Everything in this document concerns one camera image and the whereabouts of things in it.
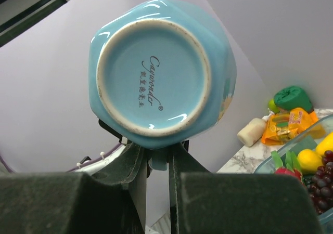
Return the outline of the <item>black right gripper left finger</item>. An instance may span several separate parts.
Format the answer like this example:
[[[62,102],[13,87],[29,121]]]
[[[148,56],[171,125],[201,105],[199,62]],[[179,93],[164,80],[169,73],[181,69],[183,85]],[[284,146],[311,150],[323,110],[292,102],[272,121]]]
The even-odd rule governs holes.
[[[128,145],[99,172],[1,177],[1,233],[144,233],[147,158]]]

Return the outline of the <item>light blue faceted mug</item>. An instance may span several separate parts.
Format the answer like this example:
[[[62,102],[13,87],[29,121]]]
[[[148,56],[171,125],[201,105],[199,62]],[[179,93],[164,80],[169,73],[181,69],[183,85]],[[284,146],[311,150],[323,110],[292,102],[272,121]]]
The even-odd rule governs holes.
[[[167,147],[212,128],[235,90],[235,57],[221,23],[179,0],[150,0],[103,25],[89,48],[93,113],[152,151],[164,171]]]

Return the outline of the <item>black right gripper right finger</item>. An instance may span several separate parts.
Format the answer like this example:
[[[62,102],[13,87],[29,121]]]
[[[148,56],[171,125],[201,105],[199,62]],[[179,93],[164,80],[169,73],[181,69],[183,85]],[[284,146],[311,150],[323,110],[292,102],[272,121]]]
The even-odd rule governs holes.
[[[322,233],[291,175],[209,172],[182,144],[168,148],[172,233]]]

